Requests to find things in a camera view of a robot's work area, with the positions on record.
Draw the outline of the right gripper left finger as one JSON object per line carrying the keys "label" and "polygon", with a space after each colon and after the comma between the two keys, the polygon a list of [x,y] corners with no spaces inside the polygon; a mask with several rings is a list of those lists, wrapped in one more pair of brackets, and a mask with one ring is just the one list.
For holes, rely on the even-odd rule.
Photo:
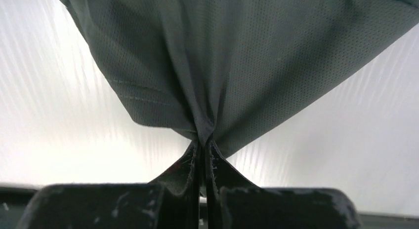
{"label": "right gripper left finger", "polygon": [[141,184],[55,184],[30,200],[19,229],[196,229],[200,145]]}

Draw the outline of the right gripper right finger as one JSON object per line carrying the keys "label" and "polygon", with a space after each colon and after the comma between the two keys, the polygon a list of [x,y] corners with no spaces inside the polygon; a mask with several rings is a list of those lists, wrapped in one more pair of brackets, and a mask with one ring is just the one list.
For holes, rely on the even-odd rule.
{"label": "right gripper right finger", "polygon": [[358,229],[352,201],[328,188],[260,188],[239,173],[215,141],[205,146],[210,229]]}

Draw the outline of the grey t-shirt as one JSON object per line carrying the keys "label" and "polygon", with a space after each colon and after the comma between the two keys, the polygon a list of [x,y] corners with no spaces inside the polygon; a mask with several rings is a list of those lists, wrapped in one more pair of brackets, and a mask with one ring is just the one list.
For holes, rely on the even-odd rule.
{"label": "grey t-shirt", "polygon": [[419,22],[419,0],[60,0],[131,118],[224,156]]}

